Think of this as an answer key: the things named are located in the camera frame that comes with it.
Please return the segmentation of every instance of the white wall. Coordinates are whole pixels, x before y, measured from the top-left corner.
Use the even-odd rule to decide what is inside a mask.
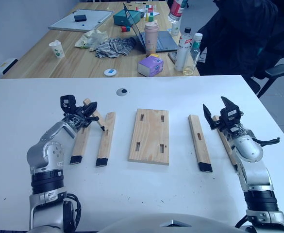
[[[18,60],[79,0],[0,0],[0,65]]]

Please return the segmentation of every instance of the striped cloth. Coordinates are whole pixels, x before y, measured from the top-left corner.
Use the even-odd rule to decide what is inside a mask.
[[[136,41],[132,37],[123,40],[120,37],[109,38],[107,41],[99,44],[95,56],[99,58],[115,58],[120,54],[128,55],[135,45]]]

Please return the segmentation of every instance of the small cardboard box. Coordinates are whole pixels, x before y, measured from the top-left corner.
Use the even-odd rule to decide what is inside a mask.
[[[163,60],[157,57],[149,56],[137,63],[137,72],[152,77],[163,70]]]
[[[138,23],[138,21],[140,21],[140,19],[141,19],[141,12],[140,11],[133,11],[133,10],[129,10],[129,12],[130,12],[130,15],[133,18],[133,21],[135,23]],[[113,17],[114,17],[114,24],[115,25],[131,26],[123,9],[121,11],[119,11],[117,14],[114,14]]]

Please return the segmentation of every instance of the pink tumbler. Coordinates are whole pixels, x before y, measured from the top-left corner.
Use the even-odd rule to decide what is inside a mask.
[[[146,56],[156,53],[159,26],[155,22],[148,22],[145,24],[145,46]]]

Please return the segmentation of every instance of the chair armrest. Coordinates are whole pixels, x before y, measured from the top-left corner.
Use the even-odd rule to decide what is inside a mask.
[[[281,76],[284,76],[284,64],[280,64],[275,67],[266,69],[265,75],[269,79],[277,79]]]

